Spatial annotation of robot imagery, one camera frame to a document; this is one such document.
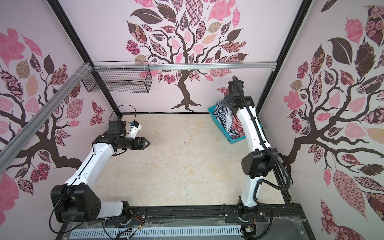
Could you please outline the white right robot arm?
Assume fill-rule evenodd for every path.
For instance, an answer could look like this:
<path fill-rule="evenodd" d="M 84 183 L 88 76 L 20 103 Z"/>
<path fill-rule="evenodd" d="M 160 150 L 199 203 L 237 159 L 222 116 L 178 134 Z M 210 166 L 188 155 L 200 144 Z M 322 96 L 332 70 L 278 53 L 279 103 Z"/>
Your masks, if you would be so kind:
<path fill-rule="evenodd" d="M 252 97 L 245 96 L 244 82 L 236 76 L 228 82 L 229 93 L 223 104 L 240 121 L 248 144 L 249 153 L 242 159 L 242 169 L 247 176 L 240 203 L 245 208 L 256 207 L 264 185 L 277 190 L 280 187 L 266 179 L 276 163 L 277 151 L 271 148 L 258 120 Z"/>

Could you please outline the blue white striped tank top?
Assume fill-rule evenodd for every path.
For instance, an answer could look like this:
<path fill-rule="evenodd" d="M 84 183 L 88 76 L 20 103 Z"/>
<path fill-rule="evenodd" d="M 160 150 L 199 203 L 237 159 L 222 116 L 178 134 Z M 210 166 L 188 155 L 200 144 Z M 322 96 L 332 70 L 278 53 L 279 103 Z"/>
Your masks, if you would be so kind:
<path fill-rule="evenodd" d="M 220 125 L 226 130 L 226 132 L 228 132 L 232 124 L 231 109 L 225 107 L 222 101 L 218 101 L 213 111 L 213 116 L 217 119 Z"/>

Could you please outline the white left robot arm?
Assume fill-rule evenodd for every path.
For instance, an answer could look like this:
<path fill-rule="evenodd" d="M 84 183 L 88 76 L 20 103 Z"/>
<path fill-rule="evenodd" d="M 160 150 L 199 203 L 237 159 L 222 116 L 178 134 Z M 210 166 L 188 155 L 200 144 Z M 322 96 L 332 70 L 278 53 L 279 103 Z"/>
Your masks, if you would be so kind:
<path fill-rule="evenodd" d="M 141 128 L 138 122 L 110 121 L 108 130 L 96 137 L 79 169 L 63 185 L 55 186 L 51 191 L 52 215 L 59 223 L 131 219 L 127 201 L 102 201 L 94 192 L 94 185 L 107 161 L 116 157 L 118 150 L 142 151 L 151 144 L 146 138 L 137 136 Z"/>

